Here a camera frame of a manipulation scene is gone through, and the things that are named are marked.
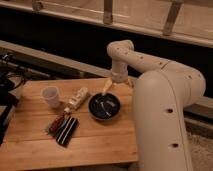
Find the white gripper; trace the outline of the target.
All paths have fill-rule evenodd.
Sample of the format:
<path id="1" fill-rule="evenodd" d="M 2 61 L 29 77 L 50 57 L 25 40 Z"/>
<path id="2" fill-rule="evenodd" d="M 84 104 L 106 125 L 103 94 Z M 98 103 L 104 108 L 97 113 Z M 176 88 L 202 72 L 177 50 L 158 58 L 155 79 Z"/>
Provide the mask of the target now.
<path id="1" fill-rule="evenodd" d="M 128 78 L 128 69 L 125 62 L 113 60 L 111 68 L 111 79 L 108 79 L 103 87 L 102 95 L 105 95 L 115 83 L 124 83 L 127 81 L 127 84 L 130 88 L 133 89 L 134 85 L 131 79 Z"/>

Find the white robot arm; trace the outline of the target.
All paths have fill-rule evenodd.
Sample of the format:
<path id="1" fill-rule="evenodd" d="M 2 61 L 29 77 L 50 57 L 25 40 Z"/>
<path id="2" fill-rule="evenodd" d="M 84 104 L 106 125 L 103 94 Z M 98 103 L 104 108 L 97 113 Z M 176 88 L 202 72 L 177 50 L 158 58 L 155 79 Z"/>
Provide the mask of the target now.
<path id="1" fill-rule="evenodd" d="M 107 46 L 111 76 L 103 90 L 129 83 L 128 67 L 141 73 L 133 86 L 133 115 L 141 171 L 193 171 L 183 109 L 204 95 L 202 73 L 176 61 L 134 50 L 130 40 Z"/>

